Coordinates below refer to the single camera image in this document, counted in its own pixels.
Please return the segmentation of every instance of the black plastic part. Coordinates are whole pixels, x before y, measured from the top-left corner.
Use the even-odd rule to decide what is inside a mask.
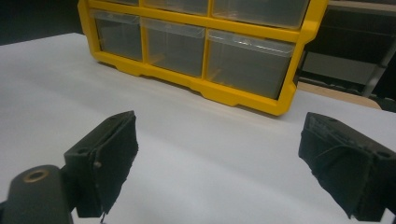
[[[38,166],[16,176],[3,205],[2,224],[73,223],[56,166]]]
[[[308,113],[299,156],[349,218],[396,212],[396,154],[344,123]]]
[[[137,154],[134,111],[112,116],[64,153],[66,186],[79,217],[108,214]]]

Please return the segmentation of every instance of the yellow storage cabinet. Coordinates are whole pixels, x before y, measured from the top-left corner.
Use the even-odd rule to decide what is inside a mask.
[[[92,56],[226,105],[289,110],[328,0],[79,0]]]

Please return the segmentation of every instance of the white table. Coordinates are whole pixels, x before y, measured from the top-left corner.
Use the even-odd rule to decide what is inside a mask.
[[[281,117],[229,107],[96,62],[83,35],[0,47],[0,201],[17,174],[63,154],[105,118],[137,116],[140,151],[106,223],[359,223],[297,153],[308,111],[396,148],[396,114],[297,91]],[[78,219],[95,223],[99,219]],[[389,211],[383,223],[390,223]]]

